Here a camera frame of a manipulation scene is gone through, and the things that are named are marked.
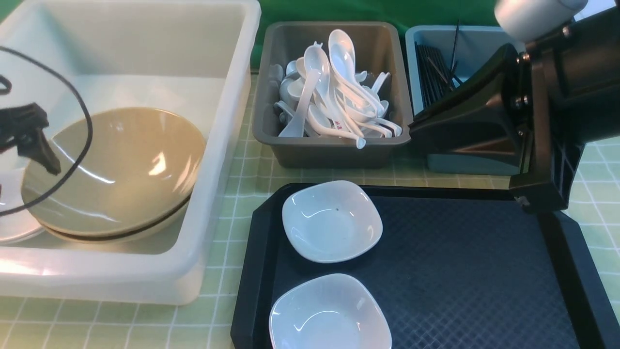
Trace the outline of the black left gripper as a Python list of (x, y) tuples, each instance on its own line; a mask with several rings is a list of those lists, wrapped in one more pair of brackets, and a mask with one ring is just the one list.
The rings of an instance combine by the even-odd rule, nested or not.
[(47, 113), (32, 102), (0, 111), (0, 152), (17, 149), (20, 157), (29, 158), (57, 176), (61, 164), (47, 141), (44, 129), (49, 126)]

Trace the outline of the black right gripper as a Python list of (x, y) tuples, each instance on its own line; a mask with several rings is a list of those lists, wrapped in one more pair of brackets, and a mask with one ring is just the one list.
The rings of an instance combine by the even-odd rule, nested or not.
[(500, 46), (472, 77), (417, 113), (410, 139), (425, 155), (516, 166), (509, 192), (525, 212), (565, 210), (585, 146), (561, 130), (542, 82), (518, 58), (514, 46)]

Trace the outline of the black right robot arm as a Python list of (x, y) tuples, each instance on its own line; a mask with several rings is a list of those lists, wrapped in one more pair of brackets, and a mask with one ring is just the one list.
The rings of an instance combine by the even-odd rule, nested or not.
[(503, 44), (409, 125), (425, 155), (472, 155), (519, 166), (509, 192), (525, 212), (568, 207), (589, 142), (619, 135), (619, 5), (573, 21), (585, 3), (547, 9), (500, 0)]

